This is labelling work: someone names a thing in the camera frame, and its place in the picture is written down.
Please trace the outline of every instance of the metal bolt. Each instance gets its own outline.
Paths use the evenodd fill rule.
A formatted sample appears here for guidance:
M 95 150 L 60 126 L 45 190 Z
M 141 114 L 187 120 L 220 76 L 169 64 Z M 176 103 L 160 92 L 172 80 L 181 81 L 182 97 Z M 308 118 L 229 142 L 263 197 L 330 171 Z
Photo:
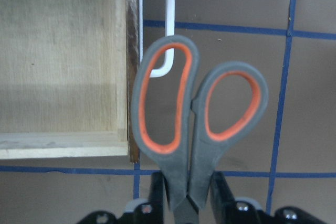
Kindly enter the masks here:
M 290 209 L 285 209 L 283 212 L 283 216 L 288 220 L 296 220 L 298 218 L 297 214 Z
M 108 221 L 109 221 L 109 217 L 107 214 L 97 215 L 97 218 L 96 218 L 97 224 L 106 224 Z
M 141 211 L 143 214 L 150 214 L 152 212 L 153 208 L 151 205 L 146 204 L 141 206 Z
M 239 211 L 248 211 L 248 204 L 246 204 L 245 202 L 239 201 L 237 202 L 236 206 Z

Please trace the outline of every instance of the orange inner grip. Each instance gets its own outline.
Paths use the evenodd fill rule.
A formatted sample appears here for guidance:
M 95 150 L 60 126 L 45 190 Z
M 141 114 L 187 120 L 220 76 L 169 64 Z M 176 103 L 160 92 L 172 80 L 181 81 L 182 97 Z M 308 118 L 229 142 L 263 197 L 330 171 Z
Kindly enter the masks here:
M 227 76 L 231 76 L 231 75 L 242 76 L 248 81 L 248 83 L 250 84 L 251 89 L 252 89 L 252 100 L 251 100 L 251 103 L 250 103 L 248 109 L 245 111 L 244 115 L 234 125 L 232 125 L 230 128 L 228 128 L 228 129 L 226 129 L 226 130 L 224 130 L 220 133 L 214 133 L 213 131 L 211 131 L 210 126 L 209 126 L 209 104 L 210 104 L 211 95 L 212 95 L 216 85 L 222 79 L 224 79 Z M 207 132 L 208 136 L 214 141 L 222 142 L 222 141 L 225 141 L 225 140 L 229 139 L 230 137 L 234 136 L 235 134 L 237 134 L 252 119 L 252 117 L 254 116 L 256 111 L 258 110 L 258 107 L 260 105 L 260 101 L 261 101 L 260 86 L 259 86 L 258 82 L 252 76 L 250 76 L 248 73 L 243 72 L 243 71 L 231 71 L 231 72 L 227 72 L 227 73 L 224 73 L 221 76 L 219 76 L 217 78 L 217 80 L 213 83 L 213 85 L 211 86 L 211 88 L 209 90 L 209 93 L 207 95 L 207 98 L 206 98 L 205 129 L 206 129 L 206 132 Z
M 175 135 L 174 139 L 171 143 L 162 145 L 154 142 L 148 135 L 147 127 L 146 127 L 146 120 L 145 120 L 145 101 L 146 101 L 146 94 L 150 79 L 150 74 L 152 69 L 154 68 L 157 60 L 159 59 L 160 55 L 163 54 L 166 50 L 176 48 L 180 49 L 184 52 L 186 63 L 183 68 L 179 91 L 177 94 L 177 101 L 176 101 L 176 116 L 175 116 Z M 189 48 L 179 42 L 173 42 L 161 47 L 157 52 L 155 52 L 148 68 L 145 73 L 142 87 L 140 91 L 140 101 L 139 101 L 139 127 L 140 127 L 140 134 L 143 139 L 145 145 L 151 149 L 152 151 L 159 153 L 159 154 L 169 154 L 174 152 L 181 143 L 181 130 L 182 130 L 182 111 L 183 111 L 183 98 L 185 93 L 185 87 L 188 82 L 188 77 L 191 69 L 191 65 L 193 62 L 192 53 Z

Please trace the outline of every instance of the tiled floor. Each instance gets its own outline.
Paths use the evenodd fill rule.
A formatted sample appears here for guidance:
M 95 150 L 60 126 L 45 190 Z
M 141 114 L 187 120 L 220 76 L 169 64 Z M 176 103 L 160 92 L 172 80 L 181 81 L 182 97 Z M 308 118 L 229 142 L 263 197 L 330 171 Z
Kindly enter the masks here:
M 192 39 L 202 57 L 196 86 L 228 60 L 254 65 L 268 82 L 264 118 L 217 168 L 234 195 L 255 198 L 271 213 L 297 206 L 328 223 L 336 219 L 335 10 L 335 0 L 176 0 L 176 33 Z M 144 0 L 144 17 L 146 50 L 164 35 L 164 0 Z M 183 63 L 176 57 L 167 76 L 150 82 L 148 127 L 158 142 L 172 139 Z M 250 93 L 233 79 L 215 96 L 210 120 L 221 129 Z M 70 224 L 99 208 L 119 215 L 132 197 L 147 196 L 155 169 L 144 154 L 140 166 L 127 157 L 1 161 L 0 222 Z M 47 173 L 53 170 L 65 174 Z M 212 223 L 209 206 L 201 221 Z

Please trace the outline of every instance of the white handle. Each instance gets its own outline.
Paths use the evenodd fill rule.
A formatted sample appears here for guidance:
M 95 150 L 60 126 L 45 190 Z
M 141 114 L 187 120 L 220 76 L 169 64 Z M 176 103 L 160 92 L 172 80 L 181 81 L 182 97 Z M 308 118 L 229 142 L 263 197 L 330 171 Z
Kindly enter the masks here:
M 139 0 L 139 26 L 140 26 L 140 61 L 143 56 L 143 0 Z M 166 0 L 166 24 L 165 35 L 174 35 L 175 33 L 175 0 Z M 165 52 L 164 62 L 160 68 L 153 69 L 150 77 L 162 77 L 166 75 L 172 68 L 174 62 L 174 49 L 169 49 Z

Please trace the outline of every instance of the scissors handle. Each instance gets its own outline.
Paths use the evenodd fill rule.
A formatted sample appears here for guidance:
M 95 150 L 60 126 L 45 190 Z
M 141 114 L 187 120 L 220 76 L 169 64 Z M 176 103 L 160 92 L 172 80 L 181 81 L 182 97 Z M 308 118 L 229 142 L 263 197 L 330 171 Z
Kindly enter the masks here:
M 150 73 L 160 55 L 171 48 L 183 51 L 186 63 L 176 99 L 174 139 L 169 144 L 161 145 L 153 141 L 148 135 L 145 100 Z M 197 47 L 188 38 L 180 35 L 163 37 L 148 48 L 134 81 L 131 104 L 134 138 L 140 150 L 154 160 L 164 174 L 169 188 L 171 210 L 174 210 L 187 194 L 188 119 L 199 58 Z
M 225 77 L 245 78 L 252 89 L 252 99 L 244 115 L 231 127 L 214 133 L 209 126 L 209 103 L 216 85 Z M 268 89 L 262 74 L 251 65 L 231 61 L 218 65 L 203 80 L 192 103 L 195 112 L 188 194 L 198 208 L 205 206 L 213 171 L 222 155 L 247 135 L 259 122 L 268 103 Z

